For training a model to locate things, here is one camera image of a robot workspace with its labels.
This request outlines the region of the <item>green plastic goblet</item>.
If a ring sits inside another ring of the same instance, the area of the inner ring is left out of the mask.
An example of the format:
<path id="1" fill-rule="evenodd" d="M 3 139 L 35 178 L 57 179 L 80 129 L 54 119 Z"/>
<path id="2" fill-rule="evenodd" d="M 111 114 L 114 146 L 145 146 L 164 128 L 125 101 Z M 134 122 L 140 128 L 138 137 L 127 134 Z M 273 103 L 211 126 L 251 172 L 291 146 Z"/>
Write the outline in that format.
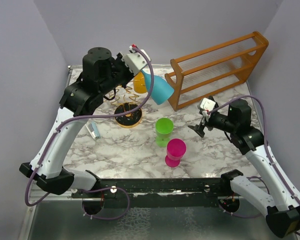
<path id="1" fill-rule="evenodd" d="M 170 136 L 174 129 L 174 123 L 171 119 L 163 117 L 156 121 L 155 131 L 156 138 L 155 142 L 159 147 L 166 147 L 170 141 Z"/>

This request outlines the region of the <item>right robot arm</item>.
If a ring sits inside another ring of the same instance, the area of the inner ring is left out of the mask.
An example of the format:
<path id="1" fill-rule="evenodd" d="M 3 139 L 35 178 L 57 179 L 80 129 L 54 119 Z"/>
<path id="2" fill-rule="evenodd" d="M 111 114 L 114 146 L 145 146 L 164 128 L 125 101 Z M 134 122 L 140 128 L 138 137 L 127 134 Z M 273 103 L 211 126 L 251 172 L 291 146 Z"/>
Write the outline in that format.
<path id="1" fill-rule="evenodd" d="M 245 98 L 236 97 L 226 103 L 226 115 L 213 97 L 203 98 L 198 106 L 200 127 L 218 129 L 230 135 L 231 143 L 254 166 L 269 192 L 251 183 L 242 173 L 223 174 L 219 189 L 226 195 L 239 194 L 264 217 L 270 230 L 284 238 L 300 230 L 300 192 L 276 161 L 266 133 L 251 125 L 252 109 Z"/>

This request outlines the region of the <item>teal plastic goblet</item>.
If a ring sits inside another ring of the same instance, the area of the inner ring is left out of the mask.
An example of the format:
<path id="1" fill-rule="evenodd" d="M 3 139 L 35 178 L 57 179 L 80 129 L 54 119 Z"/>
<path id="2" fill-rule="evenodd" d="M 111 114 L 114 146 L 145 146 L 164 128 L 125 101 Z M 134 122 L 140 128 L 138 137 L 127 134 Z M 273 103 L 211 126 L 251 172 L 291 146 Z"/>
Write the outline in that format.
<path id="1" fill-rule="evenodd" d="M 157 105 L 163 104 L 174 93 L 174 89 L 160 76 L 154 76 L 154 86 L 151 92 L 151 98 Z"/>

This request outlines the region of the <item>orange plastic goblet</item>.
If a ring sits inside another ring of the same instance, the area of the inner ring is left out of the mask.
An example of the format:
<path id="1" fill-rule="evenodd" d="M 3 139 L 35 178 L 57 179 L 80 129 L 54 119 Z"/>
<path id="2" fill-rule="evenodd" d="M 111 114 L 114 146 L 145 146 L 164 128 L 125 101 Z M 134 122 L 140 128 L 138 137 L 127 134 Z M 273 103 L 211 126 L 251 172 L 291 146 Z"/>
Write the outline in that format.
<path id="1" fill-rule="evenodd" d="M 147 92 L 146 84 L 145 84 L 145 77 L 142 72 L 139 72 L 133 78 L 133 90 L 138 94 L 144 94 Z"/>

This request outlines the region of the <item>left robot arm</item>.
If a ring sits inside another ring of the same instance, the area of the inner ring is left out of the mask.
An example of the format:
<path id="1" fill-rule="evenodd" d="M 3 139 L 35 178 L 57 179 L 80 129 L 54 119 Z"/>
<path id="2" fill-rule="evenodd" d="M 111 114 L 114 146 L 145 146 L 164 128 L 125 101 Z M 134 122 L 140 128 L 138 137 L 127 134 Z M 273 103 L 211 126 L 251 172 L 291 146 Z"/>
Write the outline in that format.
<path id="1" fill-rule="evenodd" d="M 64 89 L 54 124 L 37 155 L 22 163 L 19 171 L 46 194 L 61 195 L 70 189 L 96 197 L 101 190 L 98 177 L 89 171 L 67 170 L 65 157 L 88 119 L 100 119 L 95 110 L 106 95 L 127 84 L 145 67 L 152 71 L 151 58 L 135 45 L 129 53 L 112 56 L 109 49 L 94 47 L 82 58 L 82 72 Z"/>

